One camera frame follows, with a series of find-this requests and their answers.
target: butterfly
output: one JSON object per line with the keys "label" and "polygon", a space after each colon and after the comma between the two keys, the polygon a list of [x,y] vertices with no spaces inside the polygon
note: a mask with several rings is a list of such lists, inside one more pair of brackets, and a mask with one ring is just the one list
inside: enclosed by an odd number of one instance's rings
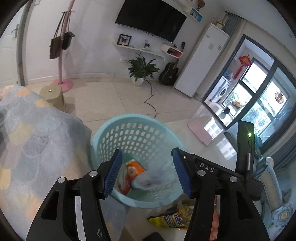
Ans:
{"label": "butterfly", "polygon": [[128,41],[128,38],[125,39],[124,37],[121,37],[121,42],[126,43],[126,41]]}

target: coat rack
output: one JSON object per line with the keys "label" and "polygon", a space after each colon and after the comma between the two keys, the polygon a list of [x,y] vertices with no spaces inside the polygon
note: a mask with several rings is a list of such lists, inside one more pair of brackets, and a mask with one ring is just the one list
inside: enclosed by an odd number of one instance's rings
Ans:
{"label": "coat rack", "polygon": [[[62,25],[62,33],[61,33],[62,42],[63,42],[64,37],[65,37],[67,24],[68,24],[68,21],[69,21],[69,16],[70,16],[70,13],[72,11],[74,2],[75,2],[75,0],[71,0],[71,2],[69,4],[69,7],[68,7],[68,11],[66,12],[65,20],[64,20],[63,25]],[[72,89],[74,84],[70,79],[63,79],[62,78],[62,63],[63,63],[63,50],[61,50],[61,53],[59,55],[59,79],[55,80],[52,83],[52,85],[60,85],[61,88],[62,88],[62,91],[67,92],[70,89]]]}

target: beige plastic stool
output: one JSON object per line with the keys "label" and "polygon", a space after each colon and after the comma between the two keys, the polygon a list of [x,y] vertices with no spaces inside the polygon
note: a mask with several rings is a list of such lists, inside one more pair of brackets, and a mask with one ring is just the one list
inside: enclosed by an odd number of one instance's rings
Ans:
{"label": "beige plastic stool", "polygon": [[40,96],[47,100],[48,103],[65,111],[65,101],[62,88],[59,85],[45,86],[40,91]]}

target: black television screen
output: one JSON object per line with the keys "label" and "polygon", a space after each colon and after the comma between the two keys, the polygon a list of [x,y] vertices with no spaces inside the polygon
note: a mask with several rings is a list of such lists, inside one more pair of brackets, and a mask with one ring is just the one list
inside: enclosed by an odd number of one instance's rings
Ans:
{"label": "black television screen", "polygon": [[115,23],[174,42],[185,20],[184,14],[162,0],[126,0]]}

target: red tassel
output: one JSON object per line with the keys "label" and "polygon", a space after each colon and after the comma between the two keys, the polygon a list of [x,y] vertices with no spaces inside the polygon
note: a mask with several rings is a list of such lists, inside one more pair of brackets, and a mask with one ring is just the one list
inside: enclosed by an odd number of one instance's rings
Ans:
{"label": "red tassel", "polygon": [[240,74],[241,71],[242,71],[242,68],[243,68],[243,65],[240,66],[239,70],[237,71],[237,73],[236,73],[235,76],[233,77],[234,79],[236,79],[236,78],[239,76],[239,74]]}

